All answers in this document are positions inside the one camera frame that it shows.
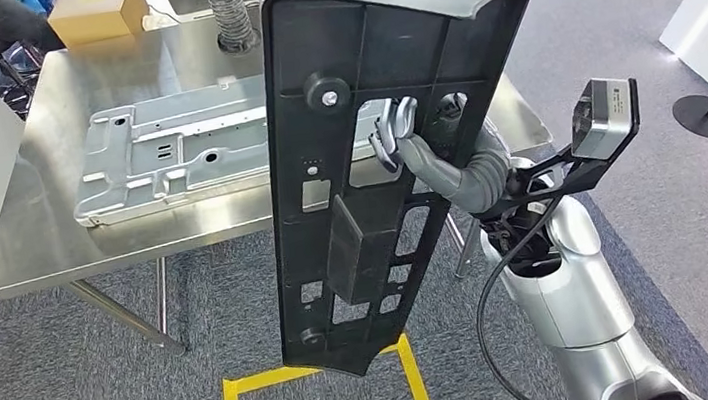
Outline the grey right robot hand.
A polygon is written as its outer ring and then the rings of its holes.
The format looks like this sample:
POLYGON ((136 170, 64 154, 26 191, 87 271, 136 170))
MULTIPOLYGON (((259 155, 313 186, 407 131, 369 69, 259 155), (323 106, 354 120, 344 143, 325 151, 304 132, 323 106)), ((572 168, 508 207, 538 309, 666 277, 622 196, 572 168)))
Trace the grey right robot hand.
POLYGON ((368 141, 380 164, 397 173, 408 167, 433 191, 456 197, 479 187, 479 180, 467 169, 459 169, 437 156, 430 145, 415 132, 417 100, 405 96, 388 98, 375 119, 375 130, 368 141))

